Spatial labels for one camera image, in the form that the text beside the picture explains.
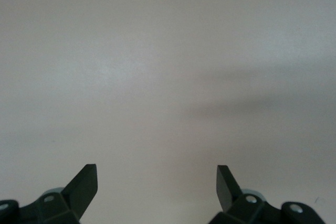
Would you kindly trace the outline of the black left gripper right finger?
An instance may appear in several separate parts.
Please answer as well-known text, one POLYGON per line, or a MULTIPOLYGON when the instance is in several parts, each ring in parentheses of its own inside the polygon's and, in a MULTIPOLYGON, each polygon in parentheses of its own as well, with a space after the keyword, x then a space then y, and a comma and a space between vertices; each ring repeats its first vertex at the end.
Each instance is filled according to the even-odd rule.
POLYGON ((218 165, 216 193, 222 211, 210 223, 325 223, 310 206, 288 201, 277 209, 252 191, 243 191, 226 165, 218 165))

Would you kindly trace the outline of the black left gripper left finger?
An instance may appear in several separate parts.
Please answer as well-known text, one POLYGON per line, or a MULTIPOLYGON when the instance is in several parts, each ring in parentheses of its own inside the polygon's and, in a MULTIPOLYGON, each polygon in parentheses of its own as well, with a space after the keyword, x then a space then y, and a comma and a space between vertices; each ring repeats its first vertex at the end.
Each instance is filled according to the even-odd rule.
POLYGON ((27 206, 1 200, 1 223, 80 223, 97 191, 97 166, 87 164, 64 188, 50 189, 27 206))

